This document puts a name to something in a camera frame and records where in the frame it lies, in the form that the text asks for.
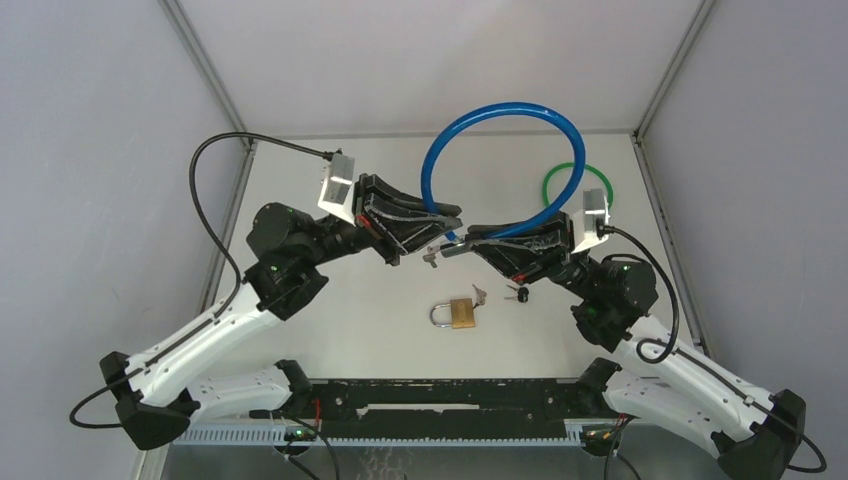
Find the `blue cable lock keys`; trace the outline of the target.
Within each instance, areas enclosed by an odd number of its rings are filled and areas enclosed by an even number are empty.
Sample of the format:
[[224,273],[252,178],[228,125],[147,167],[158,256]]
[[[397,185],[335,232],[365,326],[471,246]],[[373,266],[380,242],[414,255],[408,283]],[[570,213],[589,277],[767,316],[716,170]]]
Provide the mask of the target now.
[[441,245],[428,246],[426,253],[422,256],[422,259],[426,263],[428,263],[432,268],[437,268],[437,259],[440,256],[441,251]]

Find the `large brass padlock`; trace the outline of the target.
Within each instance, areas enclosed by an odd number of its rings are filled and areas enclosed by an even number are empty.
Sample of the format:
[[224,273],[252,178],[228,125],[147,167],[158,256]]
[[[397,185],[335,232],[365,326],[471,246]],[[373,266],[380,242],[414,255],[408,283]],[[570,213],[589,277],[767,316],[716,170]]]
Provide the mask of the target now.
[[434,305],[428,314],[430,323],[437,328],[468,329],[476,326],[477,303],[471,298],[452,299]]

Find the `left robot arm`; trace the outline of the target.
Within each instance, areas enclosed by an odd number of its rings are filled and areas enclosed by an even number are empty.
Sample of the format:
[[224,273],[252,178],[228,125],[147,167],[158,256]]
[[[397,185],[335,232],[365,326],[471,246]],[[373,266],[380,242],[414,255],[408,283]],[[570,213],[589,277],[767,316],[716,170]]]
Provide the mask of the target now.
[[257,410],[305,414],[313,392],[293,360],[221,379],[210,378],[207,370],[245,340],[305,308],[328,282],[320,265],[370,249],[396,266],[458,228],[460,214],[451,204],[428,209],[369,174],[353,184],[342,215],[317,219],[280,203],[263,206],[247,236],[256,262],[238,279],[235,293],[155,346],[101,360],[120,427],[137,448],[152,450],[202,420]]

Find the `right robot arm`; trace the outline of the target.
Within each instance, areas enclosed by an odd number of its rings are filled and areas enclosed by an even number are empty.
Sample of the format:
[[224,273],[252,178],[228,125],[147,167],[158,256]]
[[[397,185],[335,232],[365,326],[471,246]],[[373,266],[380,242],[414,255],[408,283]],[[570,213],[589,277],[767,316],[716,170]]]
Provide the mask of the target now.
[[612,409],[648,421],[706,451],[733,479],[782,477],[804,438],[805,401],[758,387],[682,342],[678,305],[669,325],[651,312],[670,278],[647,249],[596,260],[581,244],[617,233],[607,219],[575,222],[559,213],[526,231],[474,225],[466,239],[515,283],[547,279],[578,298],[571,309],[578,331],[606,351],[578,388],[584,412]]

